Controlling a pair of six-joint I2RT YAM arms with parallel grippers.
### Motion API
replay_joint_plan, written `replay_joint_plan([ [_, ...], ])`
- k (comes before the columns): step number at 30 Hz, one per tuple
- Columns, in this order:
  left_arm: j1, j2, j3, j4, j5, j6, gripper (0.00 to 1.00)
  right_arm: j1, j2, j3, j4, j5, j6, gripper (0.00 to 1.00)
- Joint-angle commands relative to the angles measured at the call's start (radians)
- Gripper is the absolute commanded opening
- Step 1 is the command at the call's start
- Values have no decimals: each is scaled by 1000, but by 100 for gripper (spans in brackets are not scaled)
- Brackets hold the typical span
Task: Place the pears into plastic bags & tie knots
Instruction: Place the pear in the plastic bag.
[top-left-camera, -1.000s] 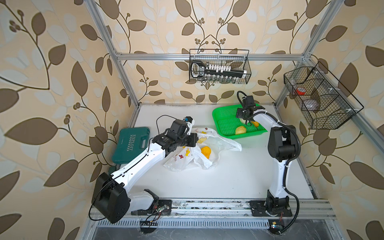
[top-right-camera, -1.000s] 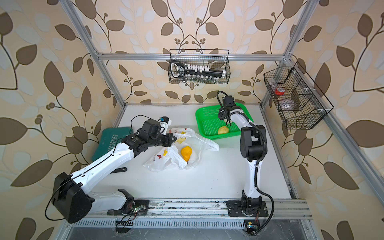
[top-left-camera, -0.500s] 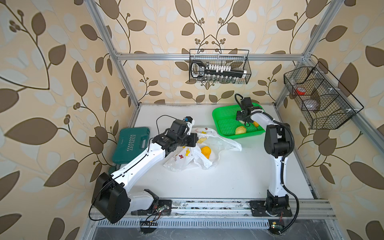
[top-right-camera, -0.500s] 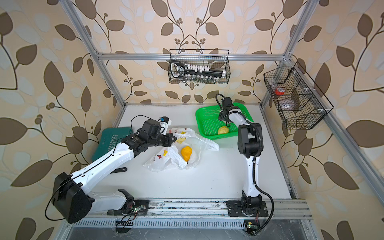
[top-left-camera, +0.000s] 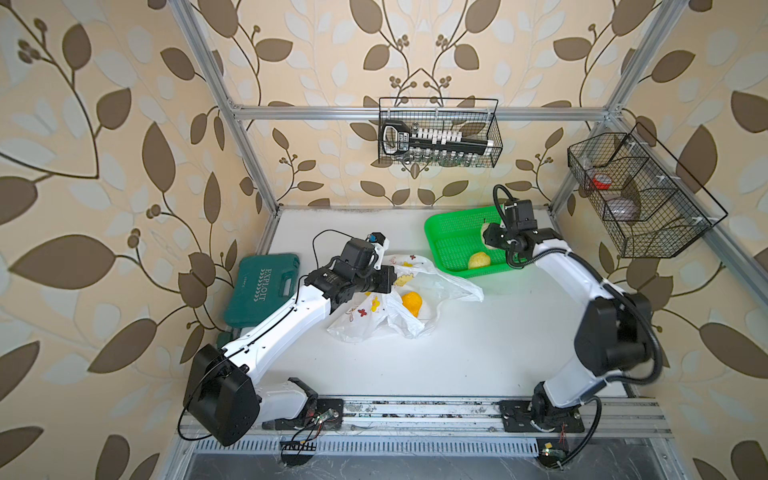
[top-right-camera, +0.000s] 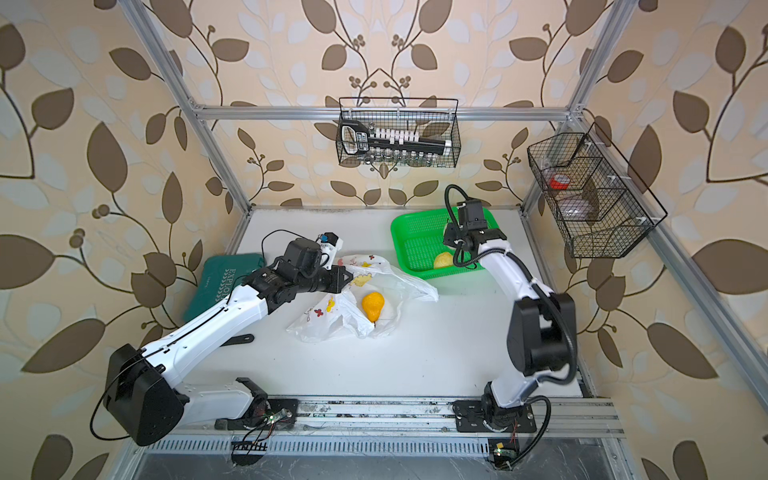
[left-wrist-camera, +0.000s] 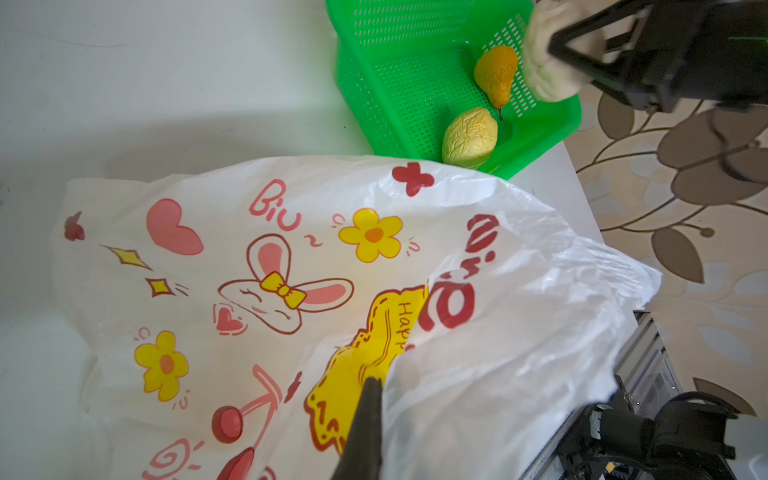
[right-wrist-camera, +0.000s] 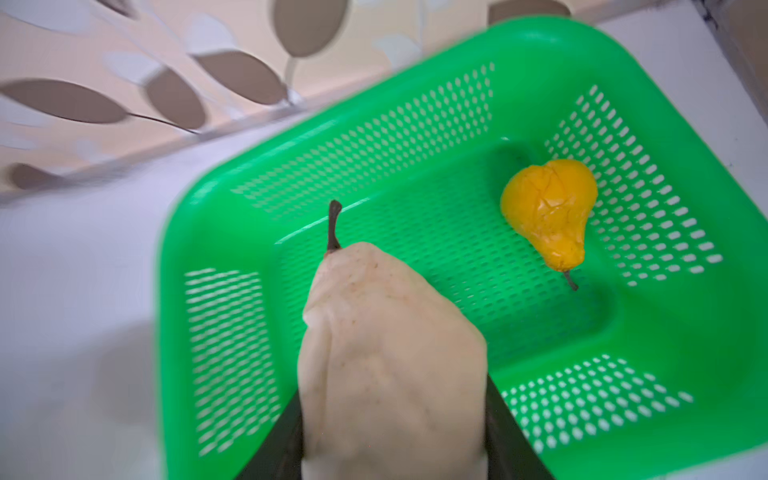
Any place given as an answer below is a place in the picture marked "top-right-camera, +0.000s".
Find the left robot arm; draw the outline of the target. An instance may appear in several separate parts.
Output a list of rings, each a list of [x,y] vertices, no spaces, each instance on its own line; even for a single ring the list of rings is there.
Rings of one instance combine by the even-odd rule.
[[[332,232],[291,241],[283,255],[237,277],[219,302],[179,329],[141,348],[126,344],[109,359],[99,400],[138,446],[176,427],[210,420],[264,423],[267,394],[248,377],[222,386],[193,386],[186,377],[210,354],[301,293],[339,294],[353,279],[335,257],[343,241]]]

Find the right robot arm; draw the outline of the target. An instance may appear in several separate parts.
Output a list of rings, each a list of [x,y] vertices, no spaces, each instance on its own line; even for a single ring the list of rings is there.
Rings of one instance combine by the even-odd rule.
[[[506,235],[489,226],[480,200],[467,198],[447,210],[443,243],[453,249],[453,264],[480,265],[512,304],[506,336],[512,368],[489,382],[480,400],[484,427],[503,432],[526,415],[531,403],[544,399],[536,393],[539,387],[575,380],[575,304],[530,271]]]

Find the printed white plastic bag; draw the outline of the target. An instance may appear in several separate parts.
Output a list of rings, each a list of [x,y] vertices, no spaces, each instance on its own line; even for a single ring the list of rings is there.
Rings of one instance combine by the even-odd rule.
[[[287,327],[287,332],[302,342],[384,337],[399,325],[405,305],[439,300],[437,288],[403,272],[382,256],[349,255],[337,264],[345,266],[354,279],[339,294],[325,295]],[[361,301],[374,291],[384,296],[386,304],[379,320],[371,323],[363,313]]]

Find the yellow-green pear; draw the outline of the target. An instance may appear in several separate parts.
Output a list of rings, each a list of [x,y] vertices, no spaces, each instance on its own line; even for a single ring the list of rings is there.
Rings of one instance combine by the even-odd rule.
[[[435,270],[449,268],[449,267],[452,267],[453,265],[454,265],[454,255],[450,252],[442,252],[438,254],[433,261],[433,268]]]

